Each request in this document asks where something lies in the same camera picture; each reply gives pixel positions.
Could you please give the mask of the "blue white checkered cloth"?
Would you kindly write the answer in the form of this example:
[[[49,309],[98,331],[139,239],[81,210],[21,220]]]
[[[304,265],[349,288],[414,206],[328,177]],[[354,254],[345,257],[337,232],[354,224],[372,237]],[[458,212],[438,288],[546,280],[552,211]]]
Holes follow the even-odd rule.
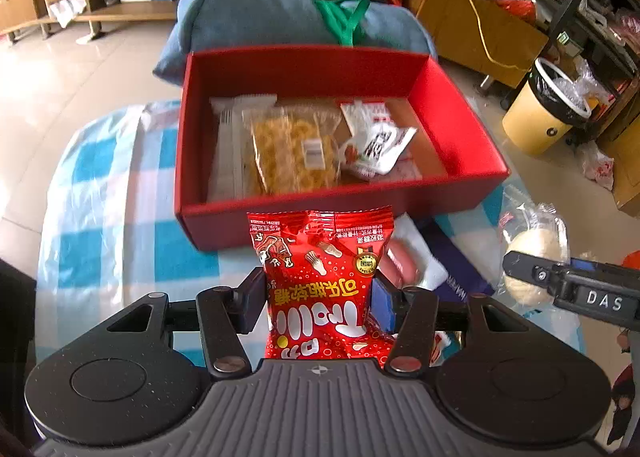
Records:
[[[35,313],[36,359],[43,359],[104,319],[150,292],[171,301],[191,300],[214,286],[236,287],[258,260],[248,247],[198,251],[174,212],[179,102],[133,105],[93,121],[78,131],[55,169],[47,193]],[[438,260],[452,275],[448,255],[436,255],[436,240],[450,240],[480,273],[498,287],[502,242],[499,217],[503,193],[516,206],[530,202],[518,172],[470,211],[439,215],[420,223],[407,214],[395,220],[394,238],[407,241],[429,262]],[[436,240],[418,240],[419,229],[438,226]],[[437,266],[442,273],[445,269]],[[439,273],[436,283],[442,281]],[[465,301],[480,284],[448,276],[435,289],[444,298]],[[520,307],[505,291],[496,298],[585,353],[577,315],[552,307]]]

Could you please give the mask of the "white red small snack pack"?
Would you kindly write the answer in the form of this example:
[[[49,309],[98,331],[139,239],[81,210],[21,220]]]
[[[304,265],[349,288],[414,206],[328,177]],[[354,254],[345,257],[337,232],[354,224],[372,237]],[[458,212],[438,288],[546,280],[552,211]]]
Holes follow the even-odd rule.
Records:
[[[362,178],[390,174],[418,131],[398,126],[385,102],[342,102],[352,136],[340,146],[341,168]]]

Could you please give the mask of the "yellow trash bin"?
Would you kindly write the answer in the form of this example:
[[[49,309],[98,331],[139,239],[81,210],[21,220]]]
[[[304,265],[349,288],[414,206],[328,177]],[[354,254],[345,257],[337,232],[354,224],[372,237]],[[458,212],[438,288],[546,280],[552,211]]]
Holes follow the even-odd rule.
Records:
[[[577,84],[559,67],[537,58],[527,81],[502,119],[511,143],[524,154],[543,154],[572,128],[582,128],[591,109]]]

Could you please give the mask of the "red Trolli candy bag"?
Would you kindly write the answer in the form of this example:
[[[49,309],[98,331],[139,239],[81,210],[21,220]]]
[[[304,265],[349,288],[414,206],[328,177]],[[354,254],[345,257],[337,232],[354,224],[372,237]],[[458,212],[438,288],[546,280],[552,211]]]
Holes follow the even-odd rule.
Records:
[[[394,230],[389,206],[247,215],[267,281],[267,359],[375,359],[394,338],[370,313],[373,277]]]

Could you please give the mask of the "white red spicy strip packet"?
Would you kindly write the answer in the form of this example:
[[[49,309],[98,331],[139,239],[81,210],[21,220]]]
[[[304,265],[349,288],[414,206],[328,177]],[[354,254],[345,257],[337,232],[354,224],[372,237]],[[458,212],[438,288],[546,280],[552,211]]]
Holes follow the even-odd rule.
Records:
[[[269,109],[276,102],[274,94],[209,99],[218,130],[208,180],[208,201],[242,199],[260,194],[252,138],[244,123],[243,111]]]

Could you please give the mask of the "pink sausages in white pack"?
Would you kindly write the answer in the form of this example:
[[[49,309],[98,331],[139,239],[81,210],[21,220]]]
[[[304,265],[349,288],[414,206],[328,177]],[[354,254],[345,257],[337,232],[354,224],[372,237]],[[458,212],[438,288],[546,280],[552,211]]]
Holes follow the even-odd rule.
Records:
[[[447,269],[435,258],[408,214],[396,217],[394,225],[378,270],[398,289],[434,291],[449,277]]]

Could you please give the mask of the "clear yellow snack bag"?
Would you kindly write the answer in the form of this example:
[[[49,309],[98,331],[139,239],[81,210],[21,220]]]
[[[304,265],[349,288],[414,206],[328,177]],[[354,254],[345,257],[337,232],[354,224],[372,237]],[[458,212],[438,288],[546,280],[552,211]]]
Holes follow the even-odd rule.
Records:
[[[242,118],[259,194],[299,194],[337,185],[334,133],[341,118],[336,110],[311,104],[272,106],[244,110]]]

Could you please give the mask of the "rolled blue blanket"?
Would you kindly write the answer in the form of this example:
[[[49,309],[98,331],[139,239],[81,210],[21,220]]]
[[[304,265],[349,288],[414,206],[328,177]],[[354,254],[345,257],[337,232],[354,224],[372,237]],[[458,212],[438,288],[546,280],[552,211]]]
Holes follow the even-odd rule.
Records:
[[[179,0],[177,22],[153,73],[180,86],[192,53],[299,44],[383,47],[437,56],[431,35],[401,6],[371,0]]]

